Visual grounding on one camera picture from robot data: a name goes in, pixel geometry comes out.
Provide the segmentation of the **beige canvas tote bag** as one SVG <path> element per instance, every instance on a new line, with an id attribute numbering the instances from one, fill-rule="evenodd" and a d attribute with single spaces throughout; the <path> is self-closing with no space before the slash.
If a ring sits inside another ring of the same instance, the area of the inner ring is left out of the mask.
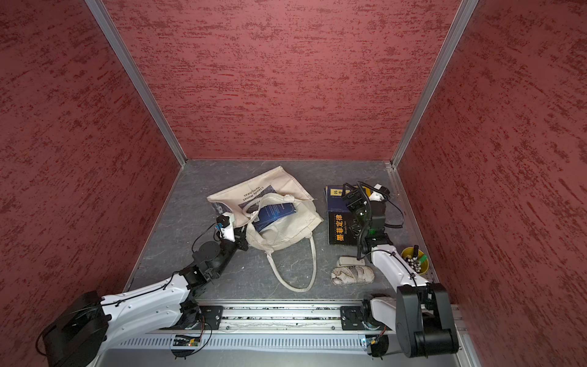
<path id="1" fill-rule="evenodd" d="M 284 287 L 297 293 L 313 287 L 317 273 L 313 231 L 323 219 L 314 198 L 294 176 L 278 166 L 206 199 L 219 215 L 229 215 L 234 228 L 244 231 L 250 246 L 266 254 L 275 277 Z M 313 271 L 308 286 L 299 288 L 282 278 L 273 253 L 305 239 L 310 243 Z"/>

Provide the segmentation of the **black book yellow characters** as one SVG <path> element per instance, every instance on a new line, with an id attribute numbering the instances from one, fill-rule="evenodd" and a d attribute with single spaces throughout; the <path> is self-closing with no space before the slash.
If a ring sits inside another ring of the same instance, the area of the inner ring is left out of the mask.
<path id="1" fill-rule="evenodd" d="M 327 228 L 331 246 L 356 246 L 362 225 L 349 211 L 330 210 Z"/>

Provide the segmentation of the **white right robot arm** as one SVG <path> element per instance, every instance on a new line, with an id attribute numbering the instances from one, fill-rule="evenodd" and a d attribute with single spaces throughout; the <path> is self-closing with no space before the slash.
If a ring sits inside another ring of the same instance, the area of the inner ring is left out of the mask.
<path id="1" fill-rule="evenodd" d="M 372 297 L 363 303 L 365 320 L 393 330 L 408 358 L 456 354 L 460 342 L 445 287 L 423 278 L 386 233 L 390 191 L 364 182 L 342 185 L 342 200 L 359 229 L 358 260 L 367 259 L 394 289 L 395 297 Z"/>

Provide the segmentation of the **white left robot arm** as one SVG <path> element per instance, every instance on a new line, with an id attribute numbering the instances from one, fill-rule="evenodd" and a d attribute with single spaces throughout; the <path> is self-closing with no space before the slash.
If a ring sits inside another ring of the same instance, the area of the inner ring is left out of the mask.
<path id="1" fill-rule="evenodd" d="M 202 244 L 191 264 L 159 283 L 104 297 L 87 292 L 41 332 L 35 348 L 50 366 L 88 366 L 108 349 L 154 330 L 218 330 L 223 307 L 201 306 L 197 299 L 248 247 L 238 231 Z"/>

